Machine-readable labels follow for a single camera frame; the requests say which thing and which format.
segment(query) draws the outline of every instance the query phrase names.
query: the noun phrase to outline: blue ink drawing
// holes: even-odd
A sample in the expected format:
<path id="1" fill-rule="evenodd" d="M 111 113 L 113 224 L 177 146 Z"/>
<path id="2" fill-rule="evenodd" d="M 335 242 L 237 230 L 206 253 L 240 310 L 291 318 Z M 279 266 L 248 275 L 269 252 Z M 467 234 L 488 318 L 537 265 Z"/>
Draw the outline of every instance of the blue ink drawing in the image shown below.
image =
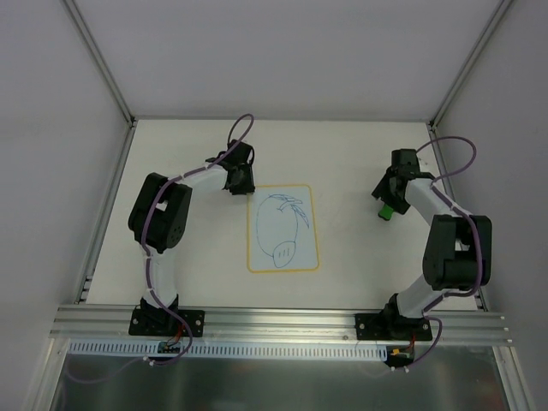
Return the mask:
<path id="1" fill-rule="evenodd" d="M 257 210 L 257 243 L 263 253 L 272 257 L 276 268 L 285 267 L 295 256 L 299 219 L 310 229 L 301 204 L 301 200 L 291 195 L 271 194 Z"/>

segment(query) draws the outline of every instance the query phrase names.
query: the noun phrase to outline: white table surface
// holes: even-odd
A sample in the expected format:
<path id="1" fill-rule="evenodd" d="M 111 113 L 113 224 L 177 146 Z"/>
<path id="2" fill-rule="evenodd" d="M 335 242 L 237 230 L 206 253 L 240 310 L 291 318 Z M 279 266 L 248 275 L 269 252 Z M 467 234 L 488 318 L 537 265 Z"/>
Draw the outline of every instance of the white table surface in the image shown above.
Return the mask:
<path id="1" fill-rule="evenodd" d="M 128 217 L 145 177 L 174 176 L 226 147 L 232 121 L 141 120 L 99 255 L 89 304 L 137 304 L 143 259 Z M 245 127 L 242 124 L 235 136 Z M 253 274 L 247 269 L 246 197 L 227 191 L 194 196 L 178 245 L 179 302 L 201 307 L 381 308 L 420 275 L 429 226 L 411 208 L 390 222 L 372 196 L 390 152 L 428 141 L 422 123 L 261 121 L 254 146 L 256 185 L 305 183 L 313 190 L 320 267 Z M 420 157 L 436 174 L 432 149 Z M 474 310 L 473 298 L 439 309 Z"/>

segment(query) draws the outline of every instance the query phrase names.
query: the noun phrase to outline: black bracket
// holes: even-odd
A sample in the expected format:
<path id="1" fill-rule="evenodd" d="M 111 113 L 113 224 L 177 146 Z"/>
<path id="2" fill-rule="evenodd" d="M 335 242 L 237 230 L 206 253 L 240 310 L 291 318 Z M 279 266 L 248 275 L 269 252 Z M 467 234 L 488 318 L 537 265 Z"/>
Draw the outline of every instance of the black bracket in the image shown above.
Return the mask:
<path id="1" fill-rule="evenodd" d="M 414 324 L 402 327 L 396 333 L 376 324 L 379 314 L 356 314 L 354 316 L 356 338 L 359 341 L 431 341 L 432 331 L 427 319 L 419 319 Z"/>
<path id="2" fill-rule="evenodd" d="M 357 313 L 354 316 L 359 341 L 431 341 L 432 330 L 427 319 L 408 319 L 400 315 L 396 296 L 389 299 L 380 313 Z"/>
<path id="3" fill-rule="evenodd" d="M 178 298 L 170 305 L 169 309 L 187 322 L 194 338 L 202 337 L 206 312 L 181 310 L 177 304 Z M 179 322 L 162 308 L 153 307 L 141 298 L 140 304 L 131 315 L 128 334 L 142 337 L 172 337 L 179 331 L 179 325 Z M 185 327 L 182 328 L 182 336 L 188 337 Z"/>

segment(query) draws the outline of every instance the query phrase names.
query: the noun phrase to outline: white cable tray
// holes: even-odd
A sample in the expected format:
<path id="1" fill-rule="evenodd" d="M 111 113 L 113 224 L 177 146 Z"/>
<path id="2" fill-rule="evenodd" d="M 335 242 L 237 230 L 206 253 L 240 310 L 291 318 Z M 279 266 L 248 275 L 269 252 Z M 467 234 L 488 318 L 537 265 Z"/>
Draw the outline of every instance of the white cable tray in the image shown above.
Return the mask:
<path id="1" fill-rule="evenodd" d="M 170 357 L 158 354 L 160 341 L 124 341 L 73 339 L 69 354 Z M 264 342 L 202 342 L 194 345 L 185 357 L 238 358 L 268 360 L 348 360 L 386 361 L 385 346 L 376 344 L 287 344 Z"/>

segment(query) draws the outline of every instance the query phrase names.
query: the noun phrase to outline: green object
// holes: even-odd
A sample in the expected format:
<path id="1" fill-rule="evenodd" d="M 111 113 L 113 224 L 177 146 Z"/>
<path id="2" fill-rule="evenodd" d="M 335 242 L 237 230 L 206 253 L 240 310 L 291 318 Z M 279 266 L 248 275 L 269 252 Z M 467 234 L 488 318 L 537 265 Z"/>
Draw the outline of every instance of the green object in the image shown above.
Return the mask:
<path id="1" fill-rule="evenodd" d="M 381 217 L 383 220 L 390 221 L 392 218 L 392 214 L 394 213 L 394 209 L 390 207 L 389 205 L 384 205 L 381 211 L 378 212 L 378 216 Z"/>

